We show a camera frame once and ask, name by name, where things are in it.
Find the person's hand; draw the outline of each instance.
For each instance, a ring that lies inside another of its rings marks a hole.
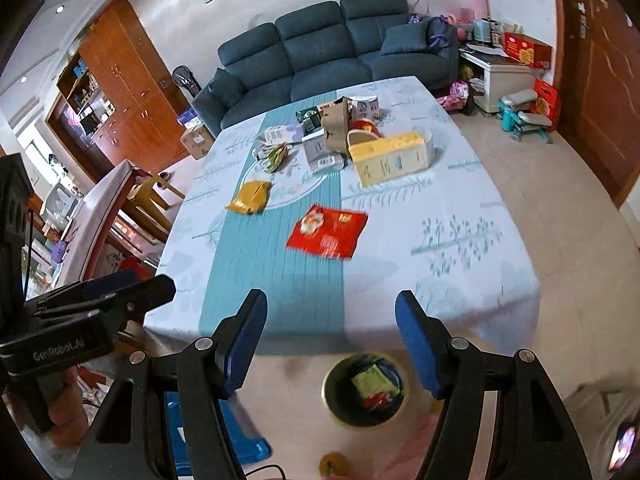
[[[78,446],[89,428],[77,377],[78,369],[69,368],[63,378],[65,389],[49,404],[49,418],[54,427],[48,435],[56,447]]]

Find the window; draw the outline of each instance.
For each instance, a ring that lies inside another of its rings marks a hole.
[[[24,149],[24,153],[29,157],[29,160],[36,167],[36,170],[49,182],[52,186],[61,179],[61,183],[67,189],[71,189],[73,183],[69,177],[65,176],[65,168],[59,164],[50,165],[49,155],[53,154],[53,151],[44,140],[35,124],[31,123],[20,135],[18,135],[18,142]]]

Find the throw pillow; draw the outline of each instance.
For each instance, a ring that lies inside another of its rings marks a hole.
[[[216,75],[209,83],[209,91],[220,99],[227,109],[236,106],[245,93],[242,81],[221,68],[216,70]]]
[[[407,23],[386,30],[385,41],[380,48],[380,56],[426,52],[428,49],[424,22]]]

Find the red box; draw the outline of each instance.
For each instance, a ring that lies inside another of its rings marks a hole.
[[[551,68],[553,47],[524,34],[504,33],[504,51],[531,68]]]
[[[553,88],[549,83],[536,79],[533,89],[538,94],[537,100],[531,105],[531,113],[543,114],[553,121],[549,128],[550,132],[554,132],[558,128],[560,122],[560,113],[562,110],[562,101],[558,90]]]

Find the cable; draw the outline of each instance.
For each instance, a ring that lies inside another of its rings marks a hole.
[[[280,475],[282,476],[282,480],[287,480],[286,475],[284,474],[284,469],[281,468],[278,464],[269,464],[269,465],[263,465],[262,467],[259,467],[258,469],[254,469],[253,471],[249,471],[248,473],[245,473],[244,476],[249,476],[252,475],[254,473],[257,473],[258,471],[262,471],[263,469],[268,469],[270,467],[274,467],[276,468],[278,471],[280,471]]]
[[[33,209],[29,208],[27,215],[31,213],[31,228],[29,229],[29,250],[27,252],[27,275],[24,277],[24,300],[27,301],[27,288],[29,286],[29,274],[31,272],[31,246],[33,245]]]

